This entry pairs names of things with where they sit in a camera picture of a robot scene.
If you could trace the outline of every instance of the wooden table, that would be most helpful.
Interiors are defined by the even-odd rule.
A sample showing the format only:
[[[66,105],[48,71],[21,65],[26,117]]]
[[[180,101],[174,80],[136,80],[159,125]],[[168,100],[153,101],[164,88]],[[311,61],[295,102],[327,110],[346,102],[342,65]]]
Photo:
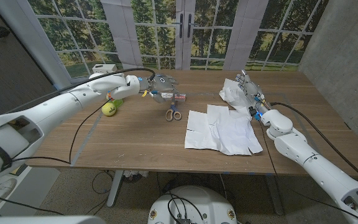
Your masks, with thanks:
[[[74,160],[73,167],[230,174],[273,173],[261,127],[255,120],[252,121],[252,127],[264,149],[261,153],[253,156],[226,156],[210,149],[184,147],[189,110],[206,113],[207,104],[228,106],[218,93],[223,87],[224,79],[234,79],[238,72],[162,70],[161,73],[175,77],[179,82],[178,90],[187,94],[186,102],[179,102],[177,105],[183,115],[182,120],[165,120],[170,102],[158,104],[151,97],[140,95],[125,98],[124,104],[113,117],[96,112],[81,127],[71,157]],[[149,76],[147,72],[128,74]],[[249,75],[252,81],[261,86],[269,102],[287,103],[300,110],[358,167],[358,137],[302,73],[249,72]],[[68,160],[77,127],[103,103],[97,102],[84,109],[54,130],[35,156]],[[277,105],[275,108],[293,121],[294,127],[308,138],[314,149],[344,172],[357,176],[302,117],[285,107]],[[279,174],[306,174],[299,165],[282,156],[275,149],[272,140],[267,138],[267,143]],[[26,163],[32,167],[70,166],[43,159],[28,160]]]

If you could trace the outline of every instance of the yellow ball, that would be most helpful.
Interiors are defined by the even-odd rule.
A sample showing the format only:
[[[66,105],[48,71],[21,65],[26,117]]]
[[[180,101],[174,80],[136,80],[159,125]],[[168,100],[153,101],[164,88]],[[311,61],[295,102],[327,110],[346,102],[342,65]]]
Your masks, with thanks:
[[[102,106],[102,112],[106,116],[112,116],[116,113],[116,106],[112,102],[108,102]]]

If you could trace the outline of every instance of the scissors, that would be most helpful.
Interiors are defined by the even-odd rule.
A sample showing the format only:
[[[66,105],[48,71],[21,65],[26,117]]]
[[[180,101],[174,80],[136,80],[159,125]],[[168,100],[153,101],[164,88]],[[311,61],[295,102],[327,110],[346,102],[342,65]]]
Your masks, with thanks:
[[[165,119],[167,121],[173,121],[174,119],[177,121],[181,120],[181,113],[175,107],[175,100],[172,101],[171,108],[167,110],[167,113],[165,114]]]

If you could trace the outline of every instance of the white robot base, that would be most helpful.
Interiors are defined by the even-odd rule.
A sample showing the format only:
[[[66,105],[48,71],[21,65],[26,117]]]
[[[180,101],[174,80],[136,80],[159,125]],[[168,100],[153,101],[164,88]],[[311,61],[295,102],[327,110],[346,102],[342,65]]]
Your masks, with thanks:
[[[186,185],[177,187],[158,198],[152,205],[149,213],[148,224],[175,223],[168,211],[168,203],[176,196],[189,200],[197,209],[186,200],[183,203],[180,199],[170,202],[169,208],[173,216],[181,223],[205,223],[205,224],[237,224],[236,214],[233,206],[222,195],[206,187]]]

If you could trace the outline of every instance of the scissor handle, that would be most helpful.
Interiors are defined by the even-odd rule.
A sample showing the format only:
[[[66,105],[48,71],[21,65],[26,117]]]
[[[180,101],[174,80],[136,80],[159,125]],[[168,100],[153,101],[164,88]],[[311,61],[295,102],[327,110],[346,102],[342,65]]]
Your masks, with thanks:
[[[173,112],[173,109],[169,109],[167,110],[167,113],[165,113],[165,119],[167,121],[172,121],[174,119],[174,112]]]
[[[180,121],[181,120],[181,113],[179,111],[175,111],[173,113],[173,118],[175,118],[175,120]]]

